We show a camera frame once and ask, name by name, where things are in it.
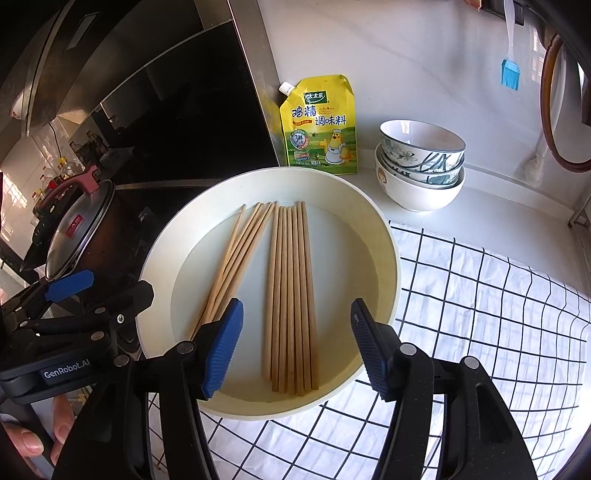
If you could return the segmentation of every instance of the lid handle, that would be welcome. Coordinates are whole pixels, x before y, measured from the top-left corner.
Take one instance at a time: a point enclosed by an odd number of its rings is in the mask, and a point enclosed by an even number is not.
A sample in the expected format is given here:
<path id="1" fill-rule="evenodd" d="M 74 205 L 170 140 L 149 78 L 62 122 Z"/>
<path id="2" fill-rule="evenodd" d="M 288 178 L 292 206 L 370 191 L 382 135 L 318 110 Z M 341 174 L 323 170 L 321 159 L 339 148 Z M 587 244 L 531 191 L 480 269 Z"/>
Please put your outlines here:
<path id="1" fill-rule="evenodd" d="M 86 194 L 91 194 L 92 192 L 98 190 L 99 183 L 93 176 L 93 173 L 98 169 L 99 167 L 93 165 L 89 167 L 84 173 L 74 175 L 73 177 L 64 180 L 56 188 L 54 188 L 49 193 L 49 195 L 47 195 L 47 197 L 45 197 L 45 199 L 41 202 L 41 205 L 39 205 L 39 211 L 42 211 L 44 208 L 46 208 L 55 197 L 72 185 L 78 185 Z"/>

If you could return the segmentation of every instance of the cartoon chicken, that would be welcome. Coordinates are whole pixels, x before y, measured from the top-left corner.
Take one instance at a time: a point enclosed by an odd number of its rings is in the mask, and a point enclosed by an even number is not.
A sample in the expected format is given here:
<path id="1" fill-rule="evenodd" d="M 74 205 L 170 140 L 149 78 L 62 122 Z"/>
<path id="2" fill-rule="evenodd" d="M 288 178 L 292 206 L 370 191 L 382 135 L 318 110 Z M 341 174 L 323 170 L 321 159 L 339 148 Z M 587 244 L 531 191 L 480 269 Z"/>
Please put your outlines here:
<path id="1" fill-rule="evenodd" d="M 338 165 L 353 158 L 351 151 L 343 142 L 343 134 L 338 128 L 333 130 L 330 141 L 322 140 L 318 142 L 318 145 L 324 148 L 326 161 L 331 165 Z"/>

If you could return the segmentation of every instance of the white bowl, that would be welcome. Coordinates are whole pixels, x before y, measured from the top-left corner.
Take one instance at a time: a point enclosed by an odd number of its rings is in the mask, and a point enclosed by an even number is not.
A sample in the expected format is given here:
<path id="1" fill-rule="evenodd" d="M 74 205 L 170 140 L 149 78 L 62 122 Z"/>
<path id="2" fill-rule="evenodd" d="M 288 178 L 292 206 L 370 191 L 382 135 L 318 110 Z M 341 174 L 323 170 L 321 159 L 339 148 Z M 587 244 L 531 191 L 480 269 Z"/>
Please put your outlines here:
<path id="1" fill-rule="evenodd" d="M 336 176 L 310 168 L 269 168 L 215 185 L 164 228 L 142 271 L 154 287 L 138 316 L 142 349 L 162 355 L 192 330 L 223 257 L 236 214 L 246 204 L 306 202 L 316 304 L 320 389 L 296 397 L 271 391 L 261 374 L 271 223 L 261 236 L 236 297 L 244 326 L 221 389 L 200 407 L 223 417 L 273 419 L 326 401 L 361 373 L 350 305 L 363 297 L 378 322 L 393 323 L 400 257 L 385 218 L 370 198 Z"/>
<path id="2" fill-rule="evenodd" d="M 448 189 L 453 187 L 455 184 L 457 184 L 457 179 L 460 175 L 460 169 L 464 163 L 464 159 L 462 157 L 459 165 L 452 170 L 436 173 L 423 173 L 411 170 L 410 168 L 403 168 L 398 165 L 394 165 L 392 161 L 385 155 L 381 144 L 377 146 L 375 155 L 382 166 L 392 175 L 396 175 L 399 179 L 406 180 L 413 185 L 419 185 L 428 189 Z"/>
<path id="3" fill-rule="evenodd" d="M 466 144 L 455 133 L 414 120 L 389 120 L 379 127 L 386 156 L 396 165 L 427 173 L 449 171 L 461 162 Z"/>
<path id="4" fill-rule="evenodd" d="M 375 159 L 375 174 L 386 195 L 411 212 L 429 212 L 449 205 L 460 193 L 466 178 L 464 167 L 462 167 L 457 185 L 447 189 L 429 189 L 411 184 L 391 174 L 378 161 L 378 157 Z"/>

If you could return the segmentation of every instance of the blue gripper pad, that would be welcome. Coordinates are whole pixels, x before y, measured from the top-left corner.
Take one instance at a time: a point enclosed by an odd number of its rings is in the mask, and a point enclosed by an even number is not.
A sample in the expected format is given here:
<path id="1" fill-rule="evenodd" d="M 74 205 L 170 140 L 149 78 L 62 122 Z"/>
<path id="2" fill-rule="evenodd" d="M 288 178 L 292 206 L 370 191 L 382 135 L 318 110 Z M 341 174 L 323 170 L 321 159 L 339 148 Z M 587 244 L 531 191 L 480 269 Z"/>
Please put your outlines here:
<path id="1" fill-rule="evenodd" d="M 363 299 L 357 299 L 351 304 L 351 328 L 365 364 L 369 382 L 372 388 L 385 398 L 389 390 L 388 373 L 392 367 L 392 351 L 384 338 L 384 333 L 388 332 L 382 330 L 391 329 L 391 333 L 394 336 L 396 334 L 390 325 L 374 321 Z M 390 338 L 390 340 L 400 342 L 397 338 L 396 340 Z"/>
<path id="2" fill-rule="evenodd" d="M 54 280 L 45 293 L 45 299 L 57 303 L 91 287 L 94 281 L 95 276 L 90 270 L 82 270 L 73 275 Z"/>
<path id="3" fill-rule="evenodd" d="M 213 397 L 213 394 L 222 386 L 242 331 L 243 321 L 244 307 L 242 302 L 232 299 L 219 320 L 222 325 L 205 359 L 202 390 L 207 398 Z"/>

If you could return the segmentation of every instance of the white tablecloth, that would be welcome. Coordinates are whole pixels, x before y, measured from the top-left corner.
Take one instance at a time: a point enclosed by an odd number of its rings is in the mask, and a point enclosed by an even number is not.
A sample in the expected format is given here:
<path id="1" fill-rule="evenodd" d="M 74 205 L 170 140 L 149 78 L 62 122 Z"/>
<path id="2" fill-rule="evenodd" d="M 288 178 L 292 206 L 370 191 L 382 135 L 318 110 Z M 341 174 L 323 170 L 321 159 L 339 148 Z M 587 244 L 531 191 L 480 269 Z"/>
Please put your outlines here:
<path id="1" fill-rule="evenodd" d="M 563 466 L 586 365 L 589 298 L 573 288 L 454 238 L 391 223 L 402 257 L 395 328 L 429 355 L 480 359 L 521 430 L 538 477 Z M 158 397 L 150 436 L 158 477 L 166 478 Z M 202 414 L 221 480 L 370 479 L 394 403 L 363 374 L 322 405 L 280 420 L 237 421 Z M 439 461 L 443 396 L 433 416 L 423 478 Z"/>

